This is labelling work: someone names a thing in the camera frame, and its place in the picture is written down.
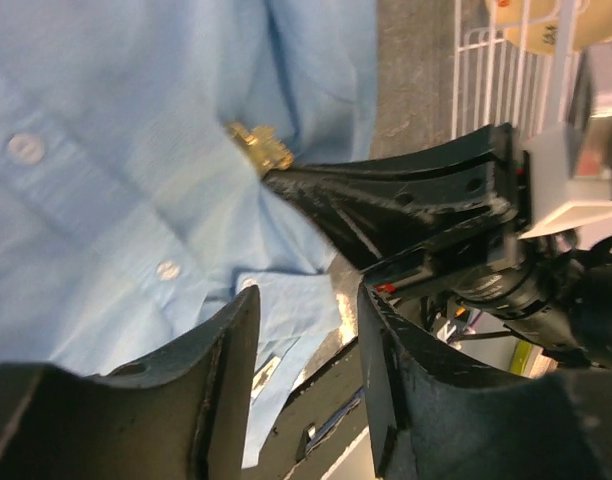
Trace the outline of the gold metal brooch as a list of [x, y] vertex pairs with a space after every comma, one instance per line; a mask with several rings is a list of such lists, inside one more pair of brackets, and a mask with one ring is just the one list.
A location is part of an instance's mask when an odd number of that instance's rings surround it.
[[248, 130], [241, 123], [232, 122], [226, 130], [260, 178], [273, 170], [286, 170], [294, 161], [293, 153], [276, 137], [275, 127], [259, 125]]

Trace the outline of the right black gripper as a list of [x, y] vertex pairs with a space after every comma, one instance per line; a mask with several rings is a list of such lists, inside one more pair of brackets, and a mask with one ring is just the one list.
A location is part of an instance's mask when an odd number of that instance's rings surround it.
[[263, 184], [362, 270], [361, 316], [410, 302], [412, 320], [459, 306], [565, 320], [586, 253], [574, 231], [521, 240], [502, 225], [516, 208], [513, 140], [508, 123], [487, 125], [415, 153], [272, 170]]

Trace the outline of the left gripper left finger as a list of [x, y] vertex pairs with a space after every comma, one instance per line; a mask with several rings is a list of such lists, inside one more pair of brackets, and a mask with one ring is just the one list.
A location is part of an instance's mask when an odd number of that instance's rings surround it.
[[0, 479], [237, 479], [260, 324], [256, 287], [107, 376], [0, 364]]

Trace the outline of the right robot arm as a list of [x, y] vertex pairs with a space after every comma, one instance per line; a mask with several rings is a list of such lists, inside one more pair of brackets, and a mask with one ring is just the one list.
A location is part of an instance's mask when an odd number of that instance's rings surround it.
[[612, 368], [612, 236], [528, 237], [533, 161], [509, 124], [416, 153], [293, 165], [263, 183], [430, 329], [458, 307], [499, 319], [563, 366]]

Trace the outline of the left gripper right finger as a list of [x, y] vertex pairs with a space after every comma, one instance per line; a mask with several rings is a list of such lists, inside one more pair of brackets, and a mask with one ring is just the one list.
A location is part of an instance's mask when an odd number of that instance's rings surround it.
[[357, 295], [374, 469], [381, 479], [612, 479], [612, 370], [518, 376]]

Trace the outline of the light blue shirt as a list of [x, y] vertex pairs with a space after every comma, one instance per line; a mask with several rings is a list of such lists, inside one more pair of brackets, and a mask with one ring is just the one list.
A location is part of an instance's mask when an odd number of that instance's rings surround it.
[[340, 324], [334, 251], [227, 128], [367, 158], [372, 1], [0, 1], [0, 362], [107, 374], [261, 295], [243, 464]]

